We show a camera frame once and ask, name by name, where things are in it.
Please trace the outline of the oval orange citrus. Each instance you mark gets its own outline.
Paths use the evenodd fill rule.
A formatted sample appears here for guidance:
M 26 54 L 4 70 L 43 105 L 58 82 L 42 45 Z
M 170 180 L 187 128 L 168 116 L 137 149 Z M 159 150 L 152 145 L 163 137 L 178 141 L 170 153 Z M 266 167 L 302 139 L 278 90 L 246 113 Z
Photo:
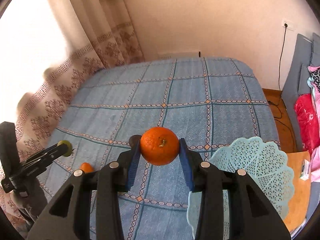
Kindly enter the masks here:
M 92 167 L 92 165 L 90 163 L 82 163 L 80 165 L 80 170 L 82 170 L 85 173 L 94 172 L 94 168 Z

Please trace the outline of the grey upholstered headboard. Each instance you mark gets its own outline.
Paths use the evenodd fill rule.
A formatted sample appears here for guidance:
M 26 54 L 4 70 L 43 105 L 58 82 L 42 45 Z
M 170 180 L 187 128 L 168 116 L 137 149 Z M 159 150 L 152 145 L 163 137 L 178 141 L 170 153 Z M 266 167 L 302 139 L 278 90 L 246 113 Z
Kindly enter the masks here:
M 310 40 L 302 34 L 297 35 L 291 68 L 281 93 L 295 133 L 296 145 L 300 151 L 303 148 L 303 143 L 294 105 L 299 96 L 311 92 L 311 88 L 307 84 L 310 77 L 308 66 L 319 66 L 319 35 L 317 33 L 313 33 Z

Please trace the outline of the green lime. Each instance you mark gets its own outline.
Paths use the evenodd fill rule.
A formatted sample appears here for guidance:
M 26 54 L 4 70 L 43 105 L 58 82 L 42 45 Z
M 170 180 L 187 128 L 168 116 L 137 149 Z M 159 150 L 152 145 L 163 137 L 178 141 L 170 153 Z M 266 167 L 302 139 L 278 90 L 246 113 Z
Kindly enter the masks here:
M 68 140 L 61 140 L 57 143 L 61 155 L 69 157 L 73 152 L 73 146 Z

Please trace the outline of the small orange mandarin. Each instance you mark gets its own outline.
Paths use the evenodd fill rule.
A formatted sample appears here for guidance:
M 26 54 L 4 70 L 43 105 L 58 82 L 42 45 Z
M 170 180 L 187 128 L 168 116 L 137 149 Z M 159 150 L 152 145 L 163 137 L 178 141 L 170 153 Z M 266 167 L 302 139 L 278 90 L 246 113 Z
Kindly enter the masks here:
M 143 158 L 156 166 L 168 165 L 179 154 L 180 142 L 176 134 L 165 127 L 153 127 L 140 139 Z

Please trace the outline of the pile of clothes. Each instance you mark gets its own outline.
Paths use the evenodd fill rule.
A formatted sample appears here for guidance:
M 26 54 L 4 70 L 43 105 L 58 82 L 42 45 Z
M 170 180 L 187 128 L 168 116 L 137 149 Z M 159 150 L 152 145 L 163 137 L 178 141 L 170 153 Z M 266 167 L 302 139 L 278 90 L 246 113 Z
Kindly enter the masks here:
M 308 66 L 308 71 L 310 77 L 308 78 L 307 83 L 311 88 L 312 103 L 319 124 L 319 66 Z M 313 150 L 311 156 L 311 180 L 319 182 L 319 146 Z

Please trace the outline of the beige patterned curtain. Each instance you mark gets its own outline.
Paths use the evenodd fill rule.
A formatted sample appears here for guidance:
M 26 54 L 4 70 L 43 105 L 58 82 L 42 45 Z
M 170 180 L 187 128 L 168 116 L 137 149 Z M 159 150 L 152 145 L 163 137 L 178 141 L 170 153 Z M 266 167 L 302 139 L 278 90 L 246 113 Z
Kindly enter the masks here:
M 124 0 L 1 0 L 1 120 L 20 159 L 44 148 L 89 77 L 143 60 Z

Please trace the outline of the white wall socket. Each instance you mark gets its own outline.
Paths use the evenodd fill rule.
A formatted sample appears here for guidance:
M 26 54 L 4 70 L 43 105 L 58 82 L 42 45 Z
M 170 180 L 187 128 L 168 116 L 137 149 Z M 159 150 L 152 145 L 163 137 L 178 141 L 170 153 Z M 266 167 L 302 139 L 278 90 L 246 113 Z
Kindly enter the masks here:
M 283 19 L 281 25 L 282 25 L 282 27 L 286 28 L 287 30 L 291 30 L 291 31 L 295 30 L 294 23 L 290 20 Z

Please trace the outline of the red floral cushion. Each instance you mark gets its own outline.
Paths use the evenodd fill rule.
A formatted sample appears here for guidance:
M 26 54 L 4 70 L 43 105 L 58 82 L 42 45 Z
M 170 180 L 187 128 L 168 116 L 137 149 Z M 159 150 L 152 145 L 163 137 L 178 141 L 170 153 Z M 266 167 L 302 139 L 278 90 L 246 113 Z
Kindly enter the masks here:
M 319 124 L 311 94 L 300 95 L 293 109 L 297 116 L 302 148 L 312 156 L 313 150 L 319 146 Z

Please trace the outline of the blue patterned bedspread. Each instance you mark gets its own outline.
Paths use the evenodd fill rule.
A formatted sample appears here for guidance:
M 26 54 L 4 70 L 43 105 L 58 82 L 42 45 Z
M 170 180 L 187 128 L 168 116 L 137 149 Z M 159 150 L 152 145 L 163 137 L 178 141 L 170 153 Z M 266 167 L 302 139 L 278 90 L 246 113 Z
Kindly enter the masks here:
M 101 70 L 78 90 L 49 139 L 74 153 L 39 176 L 50 199 L 84 163 L 116 161 L 134 135 L 147 152 L 134 185 L 119 195 L 125 239 L 192 239 L 189 189 L 178 140 L 209 159 L 238 138 L 278 141 L 271 110 L 251 68 L 223 57 L 175 59 Z

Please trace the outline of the wooden bedside table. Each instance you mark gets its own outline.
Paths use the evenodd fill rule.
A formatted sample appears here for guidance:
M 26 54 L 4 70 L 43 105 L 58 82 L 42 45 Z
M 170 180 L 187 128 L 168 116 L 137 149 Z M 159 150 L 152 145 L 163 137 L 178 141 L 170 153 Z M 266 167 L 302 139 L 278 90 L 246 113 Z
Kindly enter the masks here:
M 289 232 L 291 232 L 302 224 L 308 210 L 311 180 L 300 179 L 300 174 L 304 160 L 309 161 L 310 155 L 308 151 L 304 151 L 288 153 L 287 157 L 287 165 L 292 168 L 294 172 L 293 185 L 295 192 L 289 201 L 289 213 L 284 219 L 284 223 Z

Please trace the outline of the dark avocado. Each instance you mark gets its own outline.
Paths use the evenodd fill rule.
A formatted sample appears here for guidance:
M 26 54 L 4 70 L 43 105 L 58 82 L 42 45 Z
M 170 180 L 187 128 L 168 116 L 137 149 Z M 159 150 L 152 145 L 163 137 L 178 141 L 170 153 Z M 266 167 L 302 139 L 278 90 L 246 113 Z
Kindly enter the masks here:
M 132 135 L 130 138 L 129 138 L 129 146 L 131 148 L 134 148 L 136 146 L 136 144 L 140 141 L 141 139 L 141 135 L 138 135 L 138 134 L 135 134 L 135 135 Z

